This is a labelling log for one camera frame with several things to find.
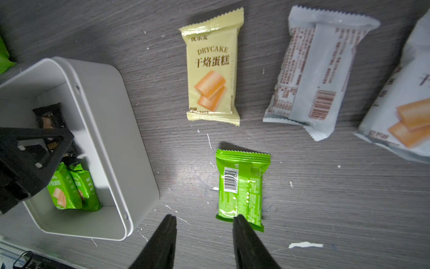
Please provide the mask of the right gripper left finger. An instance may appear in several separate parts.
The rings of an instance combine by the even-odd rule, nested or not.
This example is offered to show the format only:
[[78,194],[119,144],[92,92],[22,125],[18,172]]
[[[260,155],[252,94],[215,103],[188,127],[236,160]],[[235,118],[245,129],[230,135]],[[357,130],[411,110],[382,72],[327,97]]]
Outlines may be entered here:
[[166,215],[130,269],[172,269],[174,267],[176,217]]

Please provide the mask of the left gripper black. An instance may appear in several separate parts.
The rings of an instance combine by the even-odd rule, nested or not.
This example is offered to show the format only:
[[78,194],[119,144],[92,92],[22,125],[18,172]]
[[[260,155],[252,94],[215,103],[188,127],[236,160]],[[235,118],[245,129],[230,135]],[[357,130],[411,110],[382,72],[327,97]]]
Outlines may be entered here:
[[1,128],[1,215],[48,185],[73,140],[67,128]]

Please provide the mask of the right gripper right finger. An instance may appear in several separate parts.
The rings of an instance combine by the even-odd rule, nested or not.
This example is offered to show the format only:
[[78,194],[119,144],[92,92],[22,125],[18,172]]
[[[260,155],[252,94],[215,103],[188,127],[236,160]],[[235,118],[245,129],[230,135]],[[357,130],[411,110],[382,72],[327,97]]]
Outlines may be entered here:
[[244,216],[234,217],[234,253],[237,269],[280,269]]

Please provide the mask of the green cookie packet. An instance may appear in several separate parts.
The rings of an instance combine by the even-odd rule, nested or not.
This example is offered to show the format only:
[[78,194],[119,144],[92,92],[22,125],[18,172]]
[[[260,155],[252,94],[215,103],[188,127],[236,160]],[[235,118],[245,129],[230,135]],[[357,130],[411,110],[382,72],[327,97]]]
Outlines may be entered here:
[[16,63],[10,60],[10,54],[7,47],[2,37],[0,37],[0,74],[4,74],[15,65]]
[[80,163],[74,163],[68,167],[78,192],[82,199],[82,209],[85,211],[99,211],[102,204],[96,193],[91,174]]
[[271,156],[218,149],[216,164],[219,171],[216,218],[231,223],[234,217],[242,215],[254,230],[263,233],[263,175],[271,164]]
[[61,162],[49,182],[48,191],[59,210],[82,209],[82,198],[66,165]]

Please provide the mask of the white storage box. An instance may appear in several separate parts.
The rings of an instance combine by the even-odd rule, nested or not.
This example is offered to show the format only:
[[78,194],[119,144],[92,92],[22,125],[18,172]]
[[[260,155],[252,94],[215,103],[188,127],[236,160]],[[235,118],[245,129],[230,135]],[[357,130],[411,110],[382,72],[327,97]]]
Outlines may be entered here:
[[56,103],[102,207],[59,210],[47,190],[24,205],[45,233],[122,241],[160,197],[123,78],[111,65],[42,59],[1,85],[1,126],[34,128],[32,110]]

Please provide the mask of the white cookie packet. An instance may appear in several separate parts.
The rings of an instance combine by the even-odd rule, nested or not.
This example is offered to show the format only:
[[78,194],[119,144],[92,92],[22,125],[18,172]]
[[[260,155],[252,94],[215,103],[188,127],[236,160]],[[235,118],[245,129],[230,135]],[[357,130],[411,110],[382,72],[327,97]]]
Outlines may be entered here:
[[263,122],[299,125],[321,141],[334,132],[357,47],[380,22],[293,6],[288,26],[291,40]]
[[430,15],[418,20],[397,68],[359,125],[357,137],[403,159],[430,161]]

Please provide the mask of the yellow cookie packet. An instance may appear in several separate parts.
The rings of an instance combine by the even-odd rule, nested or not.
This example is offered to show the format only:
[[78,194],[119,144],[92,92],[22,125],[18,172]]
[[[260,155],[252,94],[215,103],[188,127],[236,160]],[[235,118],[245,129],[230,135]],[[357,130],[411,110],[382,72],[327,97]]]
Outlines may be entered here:
[[190,121],[239,126],[235,107],[238,37],[244,8],[180,28],[186,43]]

